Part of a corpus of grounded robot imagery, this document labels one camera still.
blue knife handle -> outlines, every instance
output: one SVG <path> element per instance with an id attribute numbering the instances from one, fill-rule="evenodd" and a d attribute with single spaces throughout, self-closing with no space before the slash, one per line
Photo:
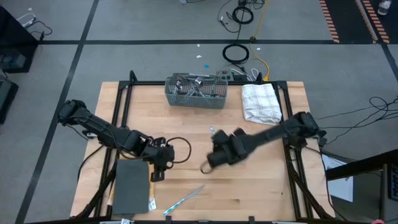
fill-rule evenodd
<path id="1" fill-rule="evenodd" d="M 185 199 L 181 199 L 181 201 L 177 202 L 175 205 L 173 205 L 171 208 L 167 209 L 164 213 L 163 216 L 168 215 L 170 212 L 172 212 L 172 210 L 174 210 L 175 208 L 177 208 L 179 205 L 181 205 L 181 203 L 184 201 Z"/>

floor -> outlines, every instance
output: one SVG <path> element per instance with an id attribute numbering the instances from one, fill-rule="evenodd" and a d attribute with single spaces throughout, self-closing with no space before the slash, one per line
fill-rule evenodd
<path id="1" fill-rule="evenodd" d="M 68 218 L 86 142 L 54 123 L 55 109 L 65 99 L 83 100 L 94 111 L 101 83 L 127 80 L 130 70 L 139 80 L 164 80 L 173 72 L 215 73 L 230 67 L 221 52 L 236 34 L 224 30 L 216 20 L 225 2 L 0 0 L 14 17 L 33 12 L 53 29 L 37 49 L 30 72 L 9 75 L 19 91 L 0 126 L 0 222 Z M 224 9 L 231 12 L 235 7 L 235 3 L 228 4 Z M 240 39 L 253 35 L 260 13 L 254 11 L 254 22 L 242 26 Z M 238 28 L 233 22 L 230 26 Z M 332 38 L 318 0 L 272 0 L 257 39 L 269 40 L 254 48 L 269 64 L 270 79 L 303 81 L 316 118 L 369 106 L 372 96 L 386 101 L 397 96 L 398 74 L 387 60 L 386 49 L 398 59 L 398 45 L 383 49 L 376 44 L 322 44 Z M 233 53 L 236 58 L 242 54 Z M 252 55 L 245 67 L 266 71 Z M 349 126 L 370 113 L 361 111 L 318 123 L 322 127 Z M 397 148 L 397 131 L 398 119 L 380 121 L 353 130 L 325 150 L 363 159 Z M 331 140 L 341 132 L 330 130 L 327 137 Z M 336 209 L 351 220 L 376 218 L 377 178 L 356 177 L 354 203 L 334 198 Z M 398 217 L 396 211 L 395 207 L 391 218 Z"/>

wooden tabletop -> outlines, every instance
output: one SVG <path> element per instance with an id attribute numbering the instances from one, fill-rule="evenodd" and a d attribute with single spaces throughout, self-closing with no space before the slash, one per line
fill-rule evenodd
<path id="1" fill-rule="evenodd" d="M 95 115 L 109 122 L 113 115 L 117 87 L 117 82 L 102 84 L 95 111 Z M 288 82 L 288 87 L 293 113 L 309 111 L 303 83 Z M 124 96 L 122 99 L 119 122 Z M 258 147 L 245 161 L 235 166 L 221 166 L 209 175 L 202 174 L 199 170 L 206 154 L 212 150 L 210 126 L 215 130 L 223 129 L 226 133 L 240 127 L 248 134 L 270 127 L 244 120 L 241 86 L 228 87 L 223 110 L 169 106 L 164 86 L 133 86 L 127 125 L 155 138 L 180 136 L 192 144 L 190 159 L 183 164 L 175 164 L 165 172 L 164 181 L 155 183 L 157 209 L 136 215 L 135 220 L 164 220 L 162 213 L 166 209 L 202 184 L 206 186 L 197 196 L 185 201 L 170 214 L 173 220 L 248 220 L 248 216 L 254 216 L 256 221 L 295 220 L 281 140 Z M 187 156 L 186 143 L 176 140 L 172 144 L 177 161 Z M 96 139 L 90 140 L 85 156 L 98 146 Z M 309 146 L 318 149 L 312 140 L 309 140 Z M 100 151 L 84 166 L 71 215 L 82 211 L 98 189 L 104 154 L 105 150 Z M 320 155 L 303 150 L 302 159 L 308 189 L 320 205 L 334 216 L 328 203 Z M 297 189 L 302 216 L 305 217 L 302 193 Z M 109 188 L 104 196 L 101 214 L 105 214 L 108 195 Z"/>

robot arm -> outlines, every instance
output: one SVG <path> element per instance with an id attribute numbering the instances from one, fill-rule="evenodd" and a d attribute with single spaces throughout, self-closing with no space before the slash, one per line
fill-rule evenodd
<path id="1" fill-rule="evenodd" d="M 58 112 L 58 122 L 62 125 L 79 124 L 89 132 L 98 137 L 98 141 L 107 147 L 116 147 L 122 155 L 132 154 L 136 158 L 149 161 L 154 164 L 154 172 L 151 173 L 151 181 L 157 182 L 164 180 L 164 171 L 171 168 L 168 162 L 174 161 L 174 148 L 165 144 L 165 138 L 153 140 L 136 130 L 128 128 L 118 128 L 107 121 L 93 115 L 86 109 L 82 101 L 66 101 Z"/>
<path id="2" fill-rule="evenodd" d="M 304 147 L 307 145 L 305 138 L 312 137 L 319 132 L 319 127 L 311 114 L 305 112 L 299 112 L 284 124 L 254 135 L 246 134 L 240 128 L 229 136 L 219 130 L 212 137 L 213 152 L 207 155 L 207 162 L 211 169 L 225 163 L 233 165 L 247 158 L 258 146 L 283 136 L 287 136 L 289 143 L 294 147 Z"/>

folded towel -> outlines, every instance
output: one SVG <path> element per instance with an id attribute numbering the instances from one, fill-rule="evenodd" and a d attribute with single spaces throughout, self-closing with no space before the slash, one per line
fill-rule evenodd
<path id="1" fill-rule="evenodd" d="M 271 84 L 242 86 L 242 102 L 246 121 L 276 124 L 282 117 L 278 99 Z"/>

